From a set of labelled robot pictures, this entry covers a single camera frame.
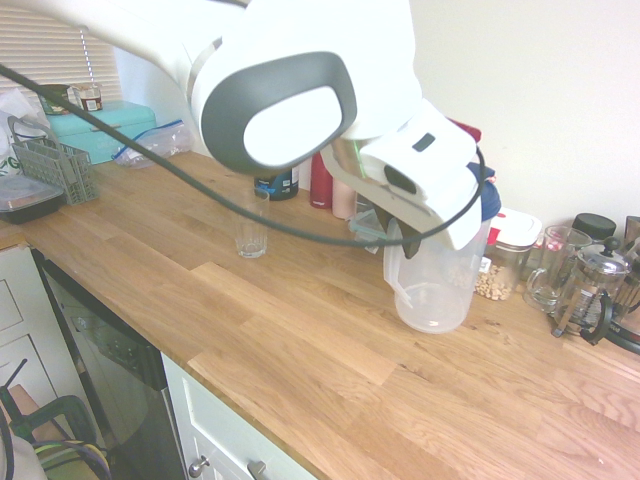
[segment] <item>blue cloth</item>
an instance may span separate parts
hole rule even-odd
[[[467,168],[471,170],[478,182],[480,179],[480,165],[477,163],[469,163]],[[480,202],[482,203],[482,221],[490,220],[495,217],[502,208],[502,201],[500,200],[500,194],[498,188],[486,179],[493,177],[496,171],[493,168],[485,167],[484,187],[482,188],[482,194],[480,196]]]

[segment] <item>cabinet knob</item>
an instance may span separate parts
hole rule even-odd
[[[267,480],[262,473],[267,469],[267,466],[264,462],[249,462],[247,465],[247,470],[253,477],[253,480]]]
[[[209,465],[211,465],[209,463],[209,459],[202,455],[200,457],[200,460],[196,460],[189,466],[189,476],[191,478],[198,478],[200,475],[202,475],[202,470],[204,470],[204,467],[208,467]]]

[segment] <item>spice jar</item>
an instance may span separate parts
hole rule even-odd
[[[491,221],[475,293],[491,300],[509,298],[541,229],[542,223],[537,218],[502,208]]]

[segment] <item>french press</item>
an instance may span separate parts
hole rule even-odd
[[[557,323],[554,336],[567,330],[595,345],[607,334],[613,318],[613,298],[629,273],[629,264],[615,252],[618,248],[620,241],[609,237],[602,245],[591,245],[578,253],[552,313]]]
[[[607,340],[640,354],[640,257],[633,259],[631,272],[624,278],[613,301],[613,318]]]

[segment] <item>glass tumbler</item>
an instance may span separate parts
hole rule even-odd
[[[553,312],[576,263],[577,252],[591,243],[589,235],[574,228],[547,227],[540,265],[527,280],[525,302],[543,312]]]
[[[269,213],[269,192],[260,188],[247,187],[236,190],[230,196],[236,205],[261,217]],[[238,255],[245,258],[258,258],[267,252],[266,225],[232,213],[235,227],[235,241]]]

